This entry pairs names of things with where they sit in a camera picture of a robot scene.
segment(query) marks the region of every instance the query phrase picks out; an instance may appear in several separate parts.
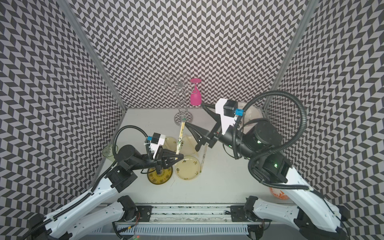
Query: white arm segment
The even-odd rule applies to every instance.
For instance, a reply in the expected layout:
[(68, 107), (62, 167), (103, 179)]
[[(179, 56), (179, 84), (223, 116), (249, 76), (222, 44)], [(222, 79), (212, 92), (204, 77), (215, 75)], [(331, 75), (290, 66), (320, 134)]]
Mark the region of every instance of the white arm segment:
[[(52, 221), (45, 225), (46, 229), (51, 229), (52, 233), (50, 236), (54, 238), (61, 237), (72, 225), (74, 225), (80, 218), (85, 216), (92, 209), (97, 207), (100, 203), (103, 203), (108, 198), (118, 194), (116, 188), (111, 188), (111, 181), (108, 178), (102, 178), (98, 187), (96, 188), (93, 195), (89, 196), (85, 201), (80, 203), (77, 207), (65, 213), (64, 215), (57, 218), (56, 221)], [(84, 197), (89, 191), (81, 194), (79, 197), (72, 200), (62, 208), (57, 209), (46, 215), (46, 218), (53, 218), (54, 215), (60, 213), (66, 208), (72, 206)]]
[[(310, 186), (295, 168), (288, 170), (286, 178), (288, 179), (286, 185), (301, 184)], [(324, 201), (309, 190), (282, 189), (282, 191), (297, 205), (287, 207), (282, 204), (274, 204), (258, 199), (253, 205), (253, 212), (256, 216), (275, 220), (299, 229), (293, 222), (293, 220), (297, 218), (299, 212), (297, 207), (299, 207), (319, 229), (336, 232), (337, 227), (340, 227), (340, 220), (338, 218), (341, 219), (341, 214), (337, 206), (327, 201), (329, 207), (335, 213), (335, 215), (333, 215)]]
[(293, 222), (299, 213), (299, 209), (296, 205), (285, 206), (283, 204), (274, 204), (264, 201), (263, 199), (258, 199), (253, 205), (253, 212), (259, 218), (271, 219), (273, 221), (289, 225), (299, 230), (299, 228)]
[(106, 224), (120, 220), (123, 215), (123, 206), (119, 202), (114, 202), (97, 212), (88, 214), (68, 229), (68, 233), (72, 233), (70, 240), (78, 240)]
[[(286, 185), (301, 184), (310, 186), (293, 167), (288, 170), (286, 178), (288, 179)], [(337, 206), (327, 201), (329, 207), (335, 213), (334, 216), (323, 199), (311, 191), (283, 190), (283, 192), (305, 212), (317, 228), (328, 232), (336, 232), (336, 228), (340, 227), (339, 219), (341, 219), (341, 214)]]

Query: blue connector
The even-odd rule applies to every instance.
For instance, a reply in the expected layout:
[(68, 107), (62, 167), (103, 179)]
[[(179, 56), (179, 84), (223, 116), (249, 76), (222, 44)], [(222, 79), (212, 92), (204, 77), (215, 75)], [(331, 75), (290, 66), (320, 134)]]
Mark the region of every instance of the blue connector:
[(238, 116), (243, 116), (244, 110), (243, 109), (236, 109), (235, 114)]

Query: round glass base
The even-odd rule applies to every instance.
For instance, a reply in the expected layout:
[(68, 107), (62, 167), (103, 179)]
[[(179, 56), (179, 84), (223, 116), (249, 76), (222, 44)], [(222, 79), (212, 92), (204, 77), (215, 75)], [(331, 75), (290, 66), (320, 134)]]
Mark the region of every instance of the round glass base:
[(174, 120), (175, 120), (175, 123), (179, 126), (181, 126), (181, 115), (185, 114), (187, 116), (187, 120), (186, 122), (192, 122), (192, 119), (193, 119), (193, 116), (192, 116), (192, 113), (190, 113), (189, 111), (181, 111), (181, 112), (178, 112), (176, 113), (175, 117), (174, 117)]

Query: black bracket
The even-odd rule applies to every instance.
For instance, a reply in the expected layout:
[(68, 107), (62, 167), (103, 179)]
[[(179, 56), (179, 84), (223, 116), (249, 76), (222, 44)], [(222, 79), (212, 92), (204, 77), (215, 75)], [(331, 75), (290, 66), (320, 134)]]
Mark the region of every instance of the black bracket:
[[(251, 222), (253, 219), (249, 219), (245, 215), (244, 205), (232, 205), (231, 209), (231, 219), (232, 222)], [(253, 222), (262, 222), (261, 218), (256, 217)]]
[(262, 238), (264, 233), (263, 225), (248, 225), (248, 235), (247, 237), (252, 240), (259, 240)]
[(152, 206), (137, 206), (137, 211), (140, 213), (139, 222), (149, 222), (152, 208)]

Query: black cable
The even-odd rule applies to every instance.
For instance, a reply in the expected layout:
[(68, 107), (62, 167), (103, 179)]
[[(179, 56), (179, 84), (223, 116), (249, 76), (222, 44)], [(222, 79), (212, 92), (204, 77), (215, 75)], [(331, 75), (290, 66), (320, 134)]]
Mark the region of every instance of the black cable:
[(91, 189), (91, 192), (93, 193), (97, 186), (99, 185), (99, 182), (102, 180), (102, 178), (112, 169), (112, 167), (116, 164), (116, 160), (112, 163), (112, 165), (107, 168), (107, 170), (105, 170), (97, 179), (96, 179), (96, 182), (95, 184), (93, 185), (92, 189)]
[(347, 231), (348, 239), (351, 240), (351, 236), (349, 235), (349, 231), (348, 231), (347, 227), (344, 225), (344, 223), (341, 221), (341, 219), (340, 219), (338, 216), (335, 215), (335, 212), (332, 211), (332, 209), (331, 209), (331, 207), (328, 205), (327, 201), (326, 201), (325, 199), (323, 199), (323, 201), (324, 201), (325, 205), (327, 205), (327, 207), (329, 208), (329, 210), (332, 212), (332, 214), (333, 214), (333, 215), (340, 221), (342, 227), (344, 227), (345, 230)]
[(149, 156), (149, 159), (152, 160), (153, 158), (152, 158), (152, 154), (151, 154), (151, 149), (150, 149), (150, 147), (149, 147), (149, 141), (148, 141), (148, 139), (147, 139), (147, 138), (148, 138), (148, 135), (144, 132), (143, 129), (141, 129), (141, 128), (137, 127), (137, 126), (134, 126), (134, 125), (126, 125), (126, 126), (124, 126), (124, 127), (121, 127), (121, 128), (118, 130), (118, 132), (116, 133), (116, 136), (115, 136), (115, 138), (113, 139), (113, 142), (112, 142), (112, 154), (113, 154), (113, 156), (116, 155), (116, 143), (117, 143), (117, 141), (118, 141), (118, 137), (119, 137), (120, 133), (121, 133), (123, 130), (127, 129), (127, 128), (133, 128), (133, 129), (136, 129), (136, 130), (140, 131), (140, 132), (144, 135), (144, 137), (146, 138), (146, 139), (145, 139), (145, 148), (146, 148), (147, 154), (148, 154), (148, 156)]
[(264, 231), (267, 230), (270, 225), (271, 225), (271, 222), (269, 222), (268, 226), (264, 229)]
[[(297, 133), (288, 142), (284, 143), (281, 146), (271, 148), (271, 149), (268, 149), (266, 151), (262, 151), (262, 152), (256, 154), (253, 157), (254, 160), (251, 159), (250, 162), (258, 160), (260, 157), (263, 157), (265, 155), (270, 155), (270, 154), (273, 154), (276, 152), (280, 152), (280, 151), (292, 146), (302, 136), (302, 134), (304, 133), (304, 131), (306, 129), (307, 116), (306, 116), (306, 111), (305, 111), (303, 104), (300, 102), (300, 100), (295, 95), (284, 92), (284, 91), (269, 91), (269, 92), (261, 93), (261, 94), (257, 95), (256, 97), (254, 97), (250, 102), (248, 102), (245, 105), (245, 107), (243, 108), (243, 111), (246, 112), (248, 110), (248, 108), (250, 106), (254, 105), (258, 100), (261, 100), (261, 99), (266, 98), (268, 96), (283, 96), (283, 97), (286, 97), (289, 100), (293, 101), (296, 104), (296, 106), (300, 112), (300, 118), (301, 118), (300, 119), (300, 125), (299, 125), (299, 128), (297, 130)], [(232, 149), (233, 149), (233, 155), (236, 159), (238, 159), (237, 147), (236, 147), (236, 136), (237, 136), (237, 129), (240, 125), (241, 119), (242, 119), (242, 116), (237, 117), (234, 128), (233, 128), (233, 132), (232, 132), (232, 144), (234, 145), (234, 147)]]
[(298, 189), (298, 190), (309, 190), (309, 186), (307, 185), (299, 185), (299, 184), (290, 184), (290, 185), (284, 185), (284, 184), (275, 184), (275, 183), (267, 183), (263, 181), (259, 176), (257, 176), (255, 173), (251, 173), (252, 177), (254, 177), (259, 183), (263, 184), (264, 186), (271, 187), (271, 188), (276, 188), (276, 189)]
[[(256, 162), (263, 156), (267, 156), (270, 154), (274, 154), (276, 152), (280, 152), (290, 146), (292, 146), (304, 133), (306, 129), (306, 122), (307, 122), (307, 116), (306, 116), (306, 111), (300, 100), (295, 97), (293, 94), (283, 92), (283, 91), (269, 91), (265, 92), (262, 94), (257, 95), (254, 97), (250, 102), (248, 102), (245, 107), (243, 108), (244, 112), (248, 110), (248, 108), (252, 105), (254, 105), (258, 100), (263, 99), (268, 96), (283, 96), (295, 103), (297, 108), (299, 109), (300, 112), (300, 125), (299, 128), (296, 132), (296, 134), (286, 143), (284, 143), (281, 146), (278, 147), (273, 147), (270, 149), (266, 149), (264, 151), (261, 151), (260, 153), (257, 153), (254, 155), (248, 162), (248, 171), (254, 177), (257, 181), (259, 181), (261, 184), (267, 186), (267, 187), (272, 187), (272, 188), (277, 188), (277, 189), (303, 189), (303, 190), (308, 190), (309, 187), (306, 185), (283, 185), (283, 184), (271, 184), (271, 183), (266, 183), (265, 181), (262, 181), (260, 177), (253, 171), (253, 168), (256, 165)], [(235, 122), (235, 125), (233, 126), (233, 132), (232, 132), (232, 149), (233, 149), (233, 156), (238, 159), (239, 156), (237, 154), (237, 146), (236, 146), (236, 136), (237, 136), (237, 131), (238, 127), (240, 125), (240, 121), (242, 119), (242, 116), (238, 116)]]
[(232, 156), (231, 154), (229, 154), (229, 153), (226, 151), (224, 144), (223, 144), (223, 148), (224, 148), (224, 151), (226, 152), (226, 154), (228, 154), (231, 158), (235, 158), (234, 156)]
[(130, 239), (132, 239), (132, 237), (134, 236), (134, 235), (132, 235), (130, 238), (125, 238), (125, 237), (121, 236), (120, 233), (119, 233), (119, 231), (118, 231), (118, 229), (116, 228), (116, 224), (115, 224), (115, 222), (112, 222), (112, 228), (113, 228), (113, 231), (116, 233), (116, 236), (117, 236), (119, 239), (121, 239), (121, 240), (130, 240)]
[[(91, 193), (87, 193), (84, 197), (82, 197), (79, 201), (77, 201), (75, 204), (73, 204), (72, 206), (66, 208), (65, 210), (59, 212), (58, 214), (54, 215), (53, 216), (53, 219), (56, 220), (58, 217), (62, 216), (63, 214), (69, 212), (70, 210), (74, 209), (75, 207), (77, 207), (80, 203), (82, 203), (85, 199), (87, 199), (90, 195), (92, 195)], [(48, 223), (52, 222), (52, 219), (47, 219), (46, 221), (36, 225), (35, 227), (31, 228), (30, 230), (28, 230), (23, 236), (22, 236), (22, 240), (26, 239), (27, 237), (29, 237), (31, 234), (33, 234), (34, 232), (36, 232), (37, 230), (39, 230), (40, 228), (42, 228), (43, 226), (47, 225)]]
[(150, 172), (148, 172), (148, 170), (147, 170), (147, 172), (143, 172), (143, 170), (144, 170), (144, 169), (141, 170), (141, 172), (140, 172), (141, 174), (148, 174), (148, 173), (153, 173), (153, 172), (156, 171), (156, 169), (155, 169), (155, 170), (152, 170), (152, 171), (150, 171)]
[(48, 223), (52, 222), (52, 219), (48, 219), (38, 225), (36, 225), (35, 227), (31, 228), (30, 230), (28, 230), (21, 238), (21, 240), (24, 240), (26, 239), (27, 237), (29, 237), (31, 234), (33, 234), (35, 231), (39, 230), (40, 228), (42, 228), (43, 226), (47, 225)]

